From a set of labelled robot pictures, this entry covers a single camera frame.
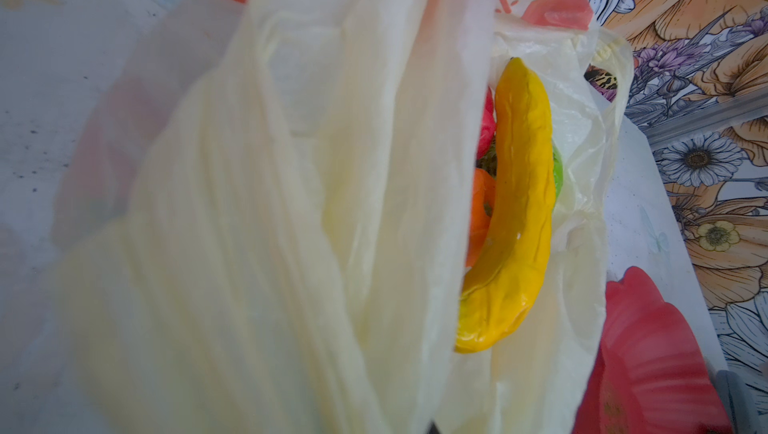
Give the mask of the translucent cream plastic bag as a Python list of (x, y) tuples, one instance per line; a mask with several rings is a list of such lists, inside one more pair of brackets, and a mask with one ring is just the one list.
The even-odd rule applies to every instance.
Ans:
[[(98, 102), (54, 292), (115, 433), (568, 433), (606, 317), (633, 72), (587, 0), (182, 0)], [(456, 351), (487, 88), (521, 58), (564, 184), (520, 326)]]

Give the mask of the red flower-shaped plate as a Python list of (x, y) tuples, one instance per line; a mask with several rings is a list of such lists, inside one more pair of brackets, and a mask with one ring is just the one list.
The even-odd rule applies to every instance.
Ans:
[(692, 330), (644, 270), (608, 282), (606, 310), (574, 432), (732, 432)]

